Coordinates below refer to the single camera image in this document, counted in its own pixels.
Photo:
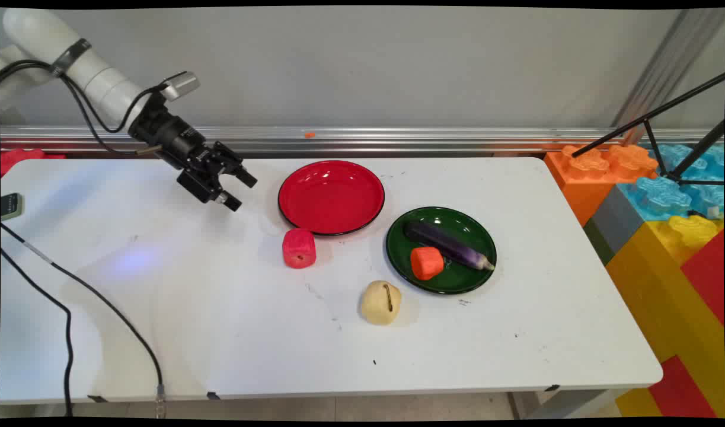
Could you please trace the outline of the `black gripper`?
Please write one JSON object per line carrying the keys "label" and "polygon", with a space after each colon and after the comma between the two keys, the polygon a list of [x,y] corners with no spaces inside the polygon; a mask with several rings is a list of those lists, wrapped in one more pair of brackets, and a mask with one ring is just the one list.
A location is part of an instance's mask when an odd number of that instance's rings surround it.
{"label": "black gripper", "polygon": [[237,211],[240,200],[222,187],[219,178],[223,174],[235,176],[247,187],[254,187],[257,179],[243,166],[243,157],[219,141],[209,146],[202,133],[169,112],[165,101],[164,95],[151,95],[129,127],[129,135],[180,170],[176,181],[199,202],[214,202]]}

